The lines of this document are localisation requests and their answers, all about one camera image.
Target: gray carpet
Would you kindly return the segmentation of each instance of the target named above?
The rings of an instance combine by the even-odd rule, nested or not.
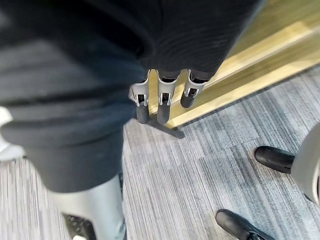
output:
[[[215,222],[235,211],[277,240],[319,240],[320,209],[289,175],[254,161],[271,145],[297,152],[320,121],[320,66],[184,126],[177,139],[125,127],[129,240],[232,240]],[[25,160],[0,163],[0,239],[67,240],[62,218]]]

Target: black shoe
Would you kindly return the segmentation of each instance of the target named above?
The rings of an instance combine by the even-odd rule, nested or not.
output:
[[[260,146],[255,150],[255,159],[268,168],[290,174],[295,155],[272,146]]]
[[[230,210],[218,210],[215,220],[221,228],[239,240],[275,240]]]

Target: black fabric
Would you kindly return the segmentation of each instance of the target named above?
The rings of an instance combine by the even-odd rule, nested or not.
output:
[[[149,68],[213,75],[261,2],[0,1],[0,105],[13,116],[3,136],[52,191],[108,181],[135,114],[130,85]]]
[[[69,5],[2,1],[0,14],[7,19],[0,23],[0,105],[13,116],[1,128],[4,138],[25,148],[51,191],[113,178],[121,171],[123,125],[135,115],[129,87],[145,76],[138,53],[106,38],[112,26],[101,28]]]
[[[142,64],[166,72],[194,69],[212,77],[263,2],[162,0],[162,30]]]

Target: wooden board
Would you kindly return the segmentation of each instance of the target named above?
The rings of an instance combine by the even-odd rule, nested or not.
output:
[[[239,40],[217,74],[205,88],[299,44],[320,31],[320,1],[272,0]],[[173,104],[180,101],[187,72],[183,71],[175,89]],[[150,75],[149,112],[158,109],[157,75]]]
[[[179,126],[318,63],[320,35],[316,34],[206,89],[192,108],[186,109],[180,104],[174,104],[167,126]]]

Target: black sleeve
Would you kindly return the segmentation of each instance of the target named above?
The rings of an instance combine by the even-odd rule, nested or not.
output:
[[[140,36],[90,4],[64,2],[0,2],[0,105],[13,117],[1,133],[61,193],[121,171],[122,129],[135,114],[128,90],[144,79],[136,58],[151,39],[139,23]]]

